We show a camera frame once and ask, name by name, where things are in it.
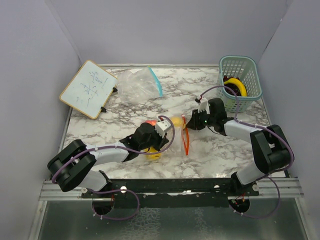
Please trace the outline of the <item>fake tan pear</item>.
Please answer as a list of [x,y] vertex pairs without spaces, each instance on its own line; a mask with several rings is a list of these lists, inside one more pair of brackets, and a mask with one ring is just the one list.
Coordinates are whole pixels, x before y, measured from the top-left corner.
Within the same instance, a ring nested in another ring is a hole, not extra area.
[[172,121],[174,127],[178,127],[178,128],[182,128],[182,129],[184,129],[186,127],[185,120],[181,116],[172,116],[170,118],[170,120]]

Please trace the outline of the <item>blue zip clear bag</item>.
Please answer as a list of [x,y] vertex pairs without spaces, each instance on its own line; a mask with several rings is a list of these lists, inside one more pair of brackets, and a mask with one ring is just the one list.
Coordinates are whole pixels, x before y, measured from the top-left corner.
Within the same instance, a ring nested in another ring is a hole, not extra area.
[[124,104],[142,104],[163,97],[162,85],[150,66],[120,73],[116,86]]

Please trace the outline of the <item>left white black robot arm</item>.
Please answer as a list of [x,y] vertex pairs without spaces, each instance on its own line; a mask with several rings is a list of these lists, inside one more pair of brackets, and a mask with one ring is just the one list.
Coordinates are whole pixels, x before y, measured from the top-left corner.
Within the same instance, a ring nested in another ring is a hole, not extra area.
[[144,122],[133,134],[105,146],[90,146],[76,139],[48,162],[51,181],[59,185],[62,192],[82,187],[92,189],[101,198],[106,197],[111,190],[110,180],[102,170],[93,171],[92,167],[97,162],[123,163],[139,155],[152,155],[151,149],[162,153],[161,148],[170,145],[167,133],[171,128],[168,120],[155,124]]

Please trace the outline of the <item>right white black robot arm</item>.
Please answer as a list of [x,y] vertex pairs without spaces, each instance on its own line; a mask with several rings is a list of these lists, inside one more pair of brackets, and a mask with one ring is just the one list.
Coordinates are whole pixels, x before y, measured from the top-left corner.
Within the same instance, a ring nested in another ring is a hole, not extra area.
[[232,175],[229,189],[240,196],[248,189],[248,184],[266,176],[284,171],[294,161],[294,154],[279,125],[259,126],[249,124],[227,116],[220,98],[195,99],[197,109],[192,111],[191,119],[186,124],[188,129],[200,131],[214,128],[222,136],[234,137],[251,144],[253,162]]

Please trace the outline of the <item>fake yellow lemon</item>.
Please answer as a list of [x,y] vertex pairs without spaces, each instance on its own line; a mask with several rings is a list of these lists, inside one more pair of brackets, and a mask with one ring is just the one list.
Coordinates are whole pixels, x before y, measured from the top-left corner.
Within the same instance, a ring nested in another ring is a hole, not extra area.
[[148,161],[156,161],[161,157],[161,153],[158,153],[158,151],[156,149],[154,149],[153,147],[150,147],[148,149],[144,149],[143,152],[145,153],[152,153],[152,154],[144,154],[145,158]]

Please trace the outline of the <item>fake pink peach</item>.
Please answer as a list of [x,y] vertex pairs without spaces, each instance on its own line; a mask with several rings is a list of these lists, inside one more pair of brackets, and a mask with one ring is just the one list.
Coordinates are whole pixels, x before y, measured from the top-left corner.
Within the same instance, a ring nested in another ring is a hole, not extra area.
[[145,122],[152,125],[152,126],[155,126],[158,121],[157,120],[146,120]]

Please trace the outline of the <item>yellow framed whiteboard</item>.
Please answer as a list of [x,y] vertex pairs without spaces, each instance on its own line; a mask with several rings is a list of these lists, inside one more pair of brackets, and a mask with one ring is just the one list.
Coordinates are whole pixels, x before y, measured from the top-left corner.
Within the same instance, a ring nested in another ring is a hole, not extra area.
[[59,99],[90,119],[96,119],[116,84],[117,78],[114,75],[92,60],[87,60],[62,91]]

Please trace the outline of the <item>teal plastic basket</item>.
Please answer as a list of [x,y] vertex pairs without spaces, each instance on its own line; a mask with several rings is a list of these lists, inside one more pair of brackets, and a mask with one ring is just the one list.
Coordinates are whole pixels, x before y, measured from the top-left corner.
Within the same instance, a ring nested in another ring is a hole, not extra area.
[[262,97],[257,65],[247,56],[224,56],[219,61],[218,96],[227,112],[244,112]]

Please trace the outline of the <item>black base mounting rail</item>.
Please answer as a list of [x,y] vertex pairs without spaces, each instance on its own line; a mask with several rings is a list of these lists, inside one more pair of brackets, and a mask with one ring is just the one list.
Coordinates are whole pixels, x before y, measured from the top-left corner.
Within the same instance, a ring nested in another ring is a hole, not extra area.
[[84,199],[115,208],[227,208],[228,198],[258,196],[254,182],[240,185],[231,178],[111,179],[100,193],[88,190]]

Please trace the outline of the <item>aluminium extrusion rail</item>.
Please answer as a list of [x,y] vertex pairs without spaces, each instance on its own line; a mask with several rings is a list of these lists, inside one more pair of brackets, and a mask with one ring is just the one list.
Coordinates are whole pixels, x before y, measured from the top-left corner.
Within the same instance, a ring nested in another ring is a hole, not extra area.
[[[262,179],[257,182],[258,195],[250,195],[247,191],[245,199],[276,199],[281,198],[301,198],[304,196],[301,184],[298,178],[280,178],[273,180]],[[106,201],[107,198],[96,197],[92,193],[85,196],[85,190],[76,187],[74,190],[63,192],[60,187],[50,181],[44,181],[40,190],[39,201]]]

